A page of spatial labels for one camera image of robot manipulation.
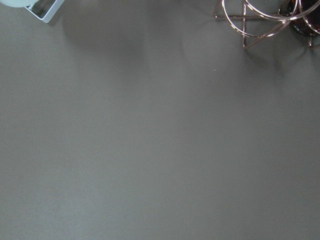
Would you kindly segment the dark tea bottle in rack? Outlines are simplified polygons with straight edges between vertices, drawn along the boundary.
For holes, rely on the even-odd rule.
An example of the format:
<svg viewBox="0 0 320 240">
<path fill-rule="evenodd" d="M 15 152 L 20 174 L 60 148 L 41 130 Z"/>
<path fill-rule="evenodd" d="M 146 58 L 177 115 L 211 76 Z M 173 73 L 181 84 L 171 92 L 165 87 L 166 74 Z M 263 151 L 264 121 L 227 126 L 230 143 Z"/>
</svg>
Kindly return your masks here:
<svg viewBox="0 0 320 240">
<path fill-rule="evenodd" d="M 287 0 L 283 6 L 280 7 L 279 13 L 281 15 L 289 16 L 293 13 L 295 7 L 295 0 Z M 296 7 L 296 14 L 300 14 L 313 5 L 317 0 L 299 0 Z M 315 8 L 304 17 L 292 20 L 290 25 L 301 35 L 305 37 L 314 37 L 320 34 L 320 6 Z"/>
</svg>

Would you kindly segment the pale green cup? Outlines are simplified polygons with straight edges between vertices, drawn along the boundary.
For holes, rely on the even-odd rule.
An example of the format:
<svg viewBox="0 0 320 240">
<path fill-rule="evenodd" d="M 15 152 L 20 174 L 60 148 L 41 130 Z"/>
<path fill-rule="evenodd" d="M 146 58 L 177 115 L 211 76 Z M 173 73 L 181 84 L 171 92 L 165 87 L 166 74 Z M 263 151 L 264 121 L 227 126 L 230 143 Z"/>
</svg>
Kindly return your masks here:
<svg viewBox="0 0 320 240">
<path fill-rule="evenodd" d="M 34 5 L 38 0 L 0 0 L 0 3 L 13 8 L 24 8 Z"/>
</svg>

